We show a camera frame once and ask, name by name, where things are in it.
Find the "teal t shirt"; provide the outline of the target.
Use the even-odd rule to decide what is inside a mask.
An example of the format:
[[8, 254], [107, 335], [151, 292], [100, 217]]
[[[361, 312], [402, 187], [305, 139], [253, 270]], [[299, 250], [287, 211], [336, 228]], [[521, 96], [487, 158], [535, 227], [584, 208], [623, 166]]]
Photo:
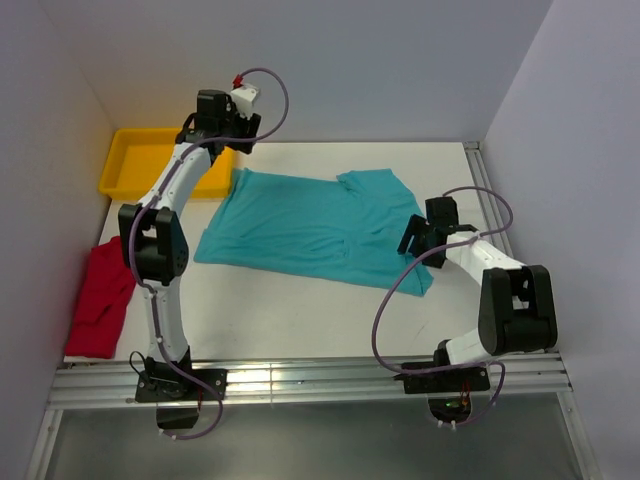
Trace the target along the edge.
[[356, 170], [320, 180], [236, 169], [230, 195], [203, 231], [201, 264], [225, 264], [422, 297], [433, 277], [397, 247], [414, 194], [392, 170]]

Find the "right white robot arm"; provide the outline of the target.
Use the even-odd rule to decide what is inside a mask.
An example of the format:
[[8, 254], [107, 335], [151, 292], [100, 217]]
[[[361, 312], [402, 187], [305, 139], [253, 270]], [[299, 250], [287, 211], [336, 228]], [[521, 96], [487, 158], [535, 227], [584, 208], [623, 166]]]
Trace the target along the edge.
[[477, 326], [439, 343], [435, 383], [452, 390], [466, 379], [468, 365], [554, 347], [558, 328], [549, 271], [511, 258], [476, 227], [462, 224], [453, 198], [430, 198], [425, 207], [424, 217], [410, 217], [398, 252], [434, 269], [452, 263], [480, 286]]

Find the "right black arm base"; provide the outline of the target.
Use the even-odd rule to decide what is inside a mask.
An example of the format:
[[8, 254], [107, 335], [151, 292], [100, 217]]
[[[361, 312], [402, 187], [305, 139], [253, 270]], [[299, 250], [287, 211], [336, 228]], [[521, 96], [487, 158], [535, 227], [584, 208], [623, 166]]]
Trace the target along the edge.
[[481, 366], [421, 374], [397, 373], [394, 379], [403, 383], [407, 395], [428, 395], [432, 416], [451, 426], [471, 418], [472, 393], [490, 389], [489, 374]]

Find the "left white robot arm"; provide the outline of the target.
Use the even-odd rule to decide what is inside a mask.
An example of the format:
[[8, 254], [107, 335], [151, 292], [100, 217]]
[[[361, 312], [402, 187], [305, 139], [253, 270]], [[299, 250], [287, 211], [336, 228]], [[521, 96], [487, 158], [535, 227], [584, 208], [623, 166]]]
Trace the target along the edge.
[[156, 383], [172, 399], [195, 386], [190, 347], [181, 320], [180, 282], [189, 247], [180, 216], [196, 184], [226, 148], [251, 152], [261, 117], [260, 91], [244, 84], [230, 92], [201, 90], [196, 110], [175, 137], [171, 157], [151, 189], [118, 212], [123, 258], [147, 302], [149, 354], [144, 383]]

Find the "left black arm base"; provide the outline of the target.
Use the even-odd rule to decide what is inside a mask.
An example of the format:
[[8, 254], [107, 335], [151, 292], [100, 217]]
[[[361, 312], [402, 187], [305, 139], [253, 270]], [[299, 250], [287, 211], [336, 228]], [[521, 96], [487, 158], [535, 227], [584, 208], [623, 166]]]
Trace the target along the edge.
[[226, 369], [193, 369], [190, 351], [183, 360], [173, 363], [196, 382], [176, 372], [167, 364], [134, 351], [129, 366], [137, 374], [134, 401], [137, 404], [156, 404], [156, 423], [161, 430], [184, 434], [196, 426], [204, 401], [221, 403], [224, 400]]

